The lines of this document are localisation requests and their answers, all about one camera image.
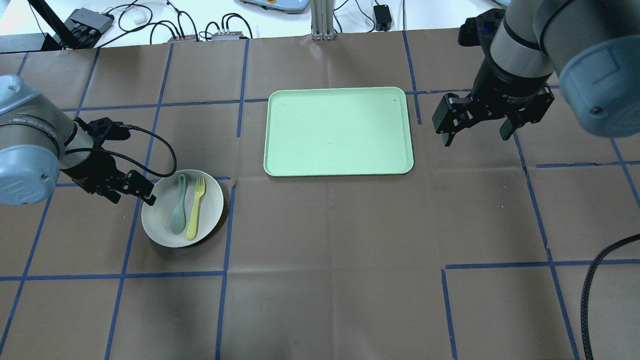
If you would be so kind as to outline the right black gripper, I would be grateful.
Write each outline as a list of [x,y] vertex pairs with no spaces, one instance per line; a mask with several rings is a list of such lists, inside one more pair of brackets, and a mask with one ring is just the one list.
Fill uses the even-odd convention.
[[553,104],[549,78],[548,74],[521,77],[484,60],[468,95],[448,92],[442,96],[432,116],[434,130],[441,135],[443,145],[449,147],[458,132],[481,122],[503,119],[499,134],[508,141],[523,126],[539,123]]

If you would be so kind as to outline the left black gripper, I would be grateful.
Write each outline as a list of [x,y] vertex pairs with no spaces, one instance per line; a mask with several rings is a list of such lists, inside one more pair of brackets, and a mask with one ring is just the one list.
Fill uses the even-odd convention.
[[87,193],[102,196],[113,204],[118,204],[125,194],[153,207],[157,199],[153,182],[137,170],[128,173],[119,170],[116,156],[103,148],[106,141],[130,139],[130,130],[109,117],[89,123],[76,117],[73,123],[62,155],[62,172]]

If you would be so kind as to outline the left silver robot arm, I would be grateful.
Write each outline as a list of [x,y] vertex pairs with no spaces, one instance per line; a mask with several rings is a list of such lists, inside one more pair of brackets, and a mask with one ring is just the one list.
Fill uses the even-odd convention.
[[139,171],[117,168],[106,141],[126,141],[133,126],[108,117],[71,119],[46,96],[13,74],[0,78],[0,200],[36,204],[51,196],[60,173],[88,194],[116,204],[122,195],[153,205],[153,183]]

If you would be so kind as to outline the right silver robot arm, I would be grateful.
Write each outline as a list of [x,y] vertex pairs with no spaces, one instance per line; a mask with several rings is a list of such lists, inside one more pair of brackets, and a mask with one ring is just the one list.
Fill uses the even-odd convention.
[[458,44],[482,48],[484,59],[468,95],[443,96],[435,132],[448,147],[462,130],[502,119],[507,141],[543,119],[556,74],[582,129],[603,138],[637,135],[639,11],[637,0],[512,0],[467,18]]

